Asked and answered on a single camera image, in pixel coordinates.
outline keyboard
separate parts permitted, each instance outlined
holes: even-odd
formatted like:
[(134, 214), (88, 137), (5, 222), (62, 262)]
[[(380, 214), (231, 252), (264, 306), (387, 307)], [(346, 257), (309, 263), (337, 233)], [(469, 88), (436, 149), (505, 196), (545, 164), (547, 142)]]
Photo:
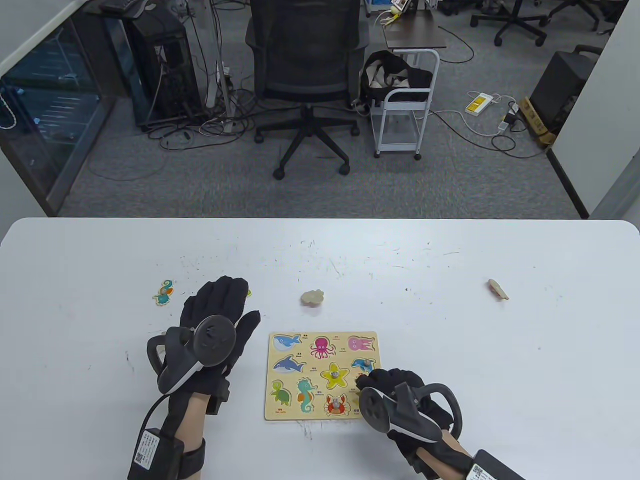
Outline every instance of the keyboard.
[(103, 12), (125, 13), (140, 0), (106, 0), (100, 4)]

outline hand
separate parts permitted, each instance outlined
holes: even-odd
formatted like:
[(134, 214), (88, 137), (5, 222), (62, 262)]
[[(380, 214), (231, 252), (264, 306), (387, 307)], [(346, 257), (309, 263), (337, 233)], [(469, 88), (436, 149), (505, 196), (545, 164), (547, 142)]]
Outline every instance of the hand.
[[(413, 388), (424, 386), (422, 378), (414, 372), (400, 369), (391, 369), (389, 371), (375, 369), (368, 376), (359, 376), (356, 379), (356, 386), (360, 390), (365, 387), (373, 387), (385, 395), (392, 396), (396, 385), (400, 385), (402, 382), (406, 382), (409, 387)], [(453, 423), (451, 414), (435, 403), (431, 399), (431, 396), (424, 397), (420, 400), (418, 410), (432, 418), (442, 430), (449, 430), (449, 427)], [(406, 458), (407, 462), (414, 467), (416, 472), (422, 472), (428, 479), (438, 478), (438, 475), (416, 455), (417, 449), (428, 447), (427, 444), (404, 433), (399, 433), (396, 430), (389, 431), (387, 437), (396, 443), (400, 453)]]
[(244, 345), (260, 323), (260, 312), (257, 310), (242, 316), (248, 291), (249, 285), (244, 278), (221, 276), (215, 282), (204, 284), (195, 296), (184, 302), (180, 326), (195, 328), (206, 317), (224, 315), (236, 325), (236, 345), (224, 362), (196, 372), (178, 391), (205, 395), (215, 395), (218, 391), (221, 381), (229, 375), (242, 355)]

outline gray carpet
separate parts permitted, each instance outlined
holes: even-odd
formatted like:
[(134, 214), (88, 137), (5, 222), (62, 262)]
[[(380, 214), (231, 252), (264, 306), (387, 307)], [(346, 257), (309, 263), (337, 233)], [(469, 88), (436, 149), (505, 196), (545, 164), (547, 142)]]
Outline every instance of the gray carpet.
[[(544, 12), (555, 5), (524, 10)], [(431, 108), (462, 110), (468, 90), (530, 95), (556, 50), (576, 44), (603, 46), (607, 37), (590, 32), (589, 17), (579, 8), (557, 14), (546, 27), (548, 38), (536, 47), (533, 37), (519, 28), (493, 46), (497, 24), (469, 27), (472, 10), (458, 16), (436, 13), (437, 21), (463, 37), (476, 51), (461, 65), (441, 64)], [(250, 12), (220, 12), (225, 63), (235, 82), (253, 72), (244, 31)], [(445, 60), (463, 60), (468, 50), (447, 35)], [(379, 26), (371, 27), (369, 51), (384, 48)], [(252, 87), (252, 79), (244, 82)], [(506, 111), (492, 105), (478, 118), (467, 116), (473, 128), (495, 132)], [(323, 111), (320, 115), (341, 115)], [(292, 117), (297, 112), (259, 117), (259, 123)], [(443, 114), (460, 133), (490, 146), (489, 139), (466, 130), (460, 117)], [(229, 145), (183, 152), (161, 150), (156, 141), (140, 135), (133, 125), (131, 103), (116, 105), (88, 162), (60, 212), (62, 216), (119, 217), (353, 217), (353, 218), (578, 218), (544, 155), (514, 159), (477, 148), (430, 116), (422, 161), (411, 154), (383, 153), (373, 158), (371, 126), (359, 118), (362, 134), (331, 129), (332, 138), (351, 158), (351, 174), (337, 174), (340, 161), (317, 138), (307, 138), (287, 166), (287, 176), (275, 181), (271, 172), (286, 150), (293, 132), (269, 133), (256, 145), (246, 134)], [(526, 132), (514, 133), (514, 155), (539, 151)], [(97, 176), (135, 181), (114, 181)]]

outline wooden puzzle board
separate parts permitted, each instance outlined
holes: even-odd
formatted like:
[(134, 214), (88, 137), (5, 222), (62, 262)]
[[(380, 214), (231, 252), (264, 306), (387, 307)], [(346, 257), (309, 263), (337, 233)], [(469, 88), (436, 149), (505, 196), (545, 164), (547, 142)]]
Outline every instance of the wooden puzzle board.
[(272, 333), (264, 418), (361, 418), (355, 380), (376, 368), (380, 349), (375, 332)]

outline white cart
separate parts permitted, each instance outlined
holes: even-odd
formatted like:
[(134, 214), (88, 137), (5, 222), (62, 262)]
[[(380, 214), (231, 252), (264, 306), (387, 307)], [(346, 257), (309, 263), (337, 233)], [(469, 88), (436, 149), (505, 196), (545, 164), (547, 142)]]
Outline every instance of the white cart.
[[(401, 55), (413, 67), (420, 65), (422, 54), (433, 56), (433, 77), (429, 88), (396, 88), (388, 93), (383, 102), (371, 102), (371, 127), (376, 143), (375, 158), (380, 152), (408, 152), (414, 151), (414, 159), (420, 160), (420, 145), (424, 136), (429, 107), (433, 98), (433, 89), (440, 68), (440, 55), (432, 49), (398, 49), (394, 54)], [(393, 96), (398, 93), (428, 93), (424, 102), (394, 102)]]

